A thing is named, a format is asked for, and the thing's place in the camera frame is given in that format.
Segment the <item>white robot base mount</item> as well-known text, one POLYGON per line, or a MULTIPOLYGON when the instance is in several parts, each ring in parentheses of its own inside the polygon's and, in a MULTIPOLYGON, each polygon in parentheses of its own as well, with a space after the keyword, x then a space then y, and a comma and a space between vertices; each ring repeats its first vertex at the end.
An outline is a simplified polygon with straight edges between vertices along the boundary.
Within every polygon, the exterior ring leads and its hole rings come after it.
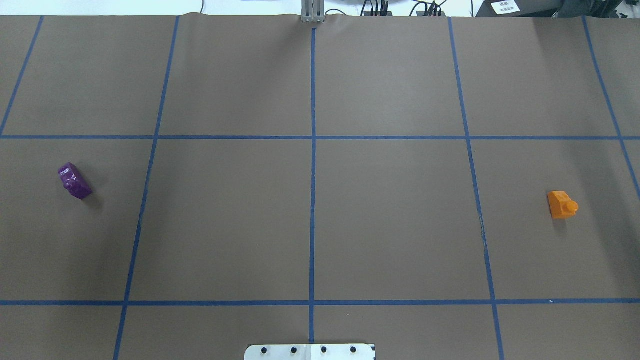
POLYGON ((245 360, 375 360, 374 344, 255 344, 247 347, 245 360))

